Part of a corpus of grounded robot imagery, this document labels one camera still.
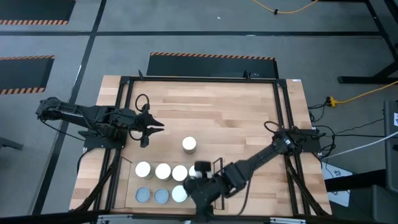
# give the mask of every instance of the black and orange striped mat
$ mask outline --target black and orange striped mat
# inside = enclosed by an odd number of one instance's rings
[[[75,0],[1,0],[0,25],[65,25],[75,3]]]
[[[0,57],[0,95],[44,92],[54,58]]]
[[[150,54],[147,75],[242,77],[244,71],[256,78],[279,78],[272,57],[167,52]]]

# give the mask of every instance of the white cable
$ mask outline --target white cable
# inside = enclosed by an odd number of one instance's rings
[[[332,155],[332,156],[328,156],[328,157],[326,157],[326,159],[330,159],[330,158],[332,158],[332,157],[335,157],[335,156],[339,156],[339,155],[345,154],[345,153],[347,153],[347,152],[352,152],[352,151],[355,151],[355,150],[358,150],[358,149],[362,149],[362,148],[365,148],[365,147],[368,147],[368,146],[374,145],[374,144],[376,144],[376,143],[379,143],[379,142],[385,141],[385,140],[387,140],[387,139],[389,139],[389,138],[391,138],[391,137],[395,136],[396,134],[398,134],[398,131],[397,131],[396,133],[394,133],[394,134],[390,134],[390,135],[389,135],[389,136],[387,136],[387,137],[384,137],[384,138],[382,138],[382,139],[380,139],[380,140],[377,140],[377,141],[375,141],[375,142],[372,142],[372,143],[366,144],[366,145],[364,145],[364,146],[359,146],[359,147],[356,147],[356,148],[354,148],[354,149],[350,149],[350,150],[347,150],[347,151],[344,151],[344,152],[340,152],[340,153],[334,154],[334,155]]]

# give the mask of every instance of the floor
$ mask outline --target floor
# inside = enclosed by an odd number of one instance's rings
[[[262,0],[271,8],[289,11],[307,0]],[[398,25],[382,1],[371,1],[392,41],[398,42]],[[0,217],[31,212],[52,152],[55,131],[35,116],[39,101],[50,96],[68,101],[76,76],[84,74],[76,103],[94,105],[103,75],[137,75],[146,71],[151,52],[195,52],[203,54],[258,55],[275,57],[281,78],[303,82],[308,105],[323,103],[326,96],[344,100],[378,85],[341,85],[341,75],[371,76],[392,62],[379,37],[288,37],[288,36],[101,36],[91,52],[87,35],[101,0],[77,1],[71,21],[65,26],[0,26],[0,57],[55,55],[47,89],[43,94],[0,97],[0,136],[24,144],[21,151],[0,150]],[[296,14],[266,11],[242,0],[107,0],[98,31],[376,31],[366,6],[352,2],[317,2]],[[63,31],[62,36],[12,36],[6,31]],[[86,52],[88,62],[82,63]],[[395,87],[336,108],[326,108],[324,124],[335,131],[382,118],[384,100],[396,100]],[[315,111],[317,117],[321,111]],[[79,127],[69,125],[68,133]],[[353,133],[383,135],[383,123]],[[336,152],[374,141],[371,138],[339,138]],[[76,162],[83,143],[65,138],[43,207],[43,213],[66,212],[76,178]],[[330,164],[352,172],[383,169],[384,146],[332,158]]]

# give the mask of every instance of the wooden tabletop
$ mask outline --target wooden tabletop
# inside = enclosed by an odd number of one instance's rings
[[[104,76],[97,105],[114,105],[120,78],[115,75]],[[301,81],[287,80],[287,89],[295,125],[309,129],[311,122]],[[122,102],[125,101],[126,92],[127,88],[124,89]],[[151,135],[149,146],[144,149],[139,147],[139,142],[127,139],[121,154],[121,171],[112,212],[195,213],[195,204],[190,198],[182,203],[174,202],[171,198],[172,189],[181,183],[173,179],[164,182],[156,176],[149,180],[139,178],[135,167],[140,161],[146,161],[153,167],[165,162],[171,168],[183,165],[187,169],[197,160],[213,162],[222,158],[223,164],[227,164],[247,159],[272,141],[272,133],[263,127],[265,121],[277,122],[271,84],[134,82],[130,109],[135,110],[136,97],[141,93],[149,97],[150,114],[165,124],[165,131]],[[287,122],[281,89],[279,94],[284,122]],[[140,98],[139,107],[144,103],[144,98]],[[187,136],[197,140],[197,150],[193,154],[186,154],[182,150],[182,140]],[[98,182],[103,156],[104,149],[95,149],[81,160],[71,209],[79,206]],[[322,208],[331,213],[319,161],[309,153],[302,153],[301,160],[307,188]],[[139,203],[135,199],[136,190],[140,187],[147,187],[151,191],[151,198],[146,203]],[[154,193],[159,188],[167,189],[170,193],[170,199],[164,205],[154,200]],[[221,208],[221,200],[217,200],[215,215],[237,214],[243,205],[245,191],[246,189],[226,199],[224,210],[218,209]],[[105,195],[103,194],[100,208],[104,207]],[[296,196],[299,211],[303,213],[297,186]],[[243,215],[292,215],[282,156],[277,156],[255,171]]]

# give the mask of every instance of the wooden board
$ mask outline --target wooden board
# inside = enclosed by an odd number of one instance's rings
[[[99,91],[98,105],[113,105],[118,92],[120,77],[105,76]],[[299,128],[311,126],[307,104],[301,82],[287,80],[289,98],[294,122]],[[163,182],[153,177],[143,180],[136,176],[134,169],[138,162],[147,161],[156,167],[166,162],[170,166],[177,164],[189,168],[196,160],[215,161],[219,157],[223,162],[246,159],[271,143],[272,133],[263,123],[277,121],[273,87],[266,83],[198,83],[198,82],[134,82],[131,109],[134,110],[136,96],[145,93],[150,98],[150,113],[156,120],[165,124],[165,131],[150,136],[149,146],[145,149],[139,143],[128,139],[122,151],[121,174],[119,176],[115,209],[113,212],[173,213],[194,214],[195,205],[188,199],[175,203],[171,198],[165,205],[154,201],[153,193],[158,188],[170,191],[178,182]],[[282,105],[283,93],[280,91]],[[138,102],[139,107],[144,99]],[[197,140],[197,151],[185,154],[182,151],[182,139],[193,136]],[[82,164],[90,159],[85,156]],[[319,161],[311,154],[301,155],[305,181],[309,191],[321,206],[330,212],[325,183]],[[100,169],[92,164],[92,170]],[[82,173],[87,172],[82,166]],[[82,180],[78,176],[76,186]],[[146,203],[135,201],[135,192],[139,187],[150,188],[152,197]],[[76,202],[75,194],[82,189],[75,187],[71,208]],[[297,198],[301,203],[300,191]],[[225,210],[215,210],[215,215],[235,215],[243,204],[245,191],[225,202]],[[291,215],[286,171],[282,156],[268,162],[258,169],[253,177],[249,200],[243,215]]]

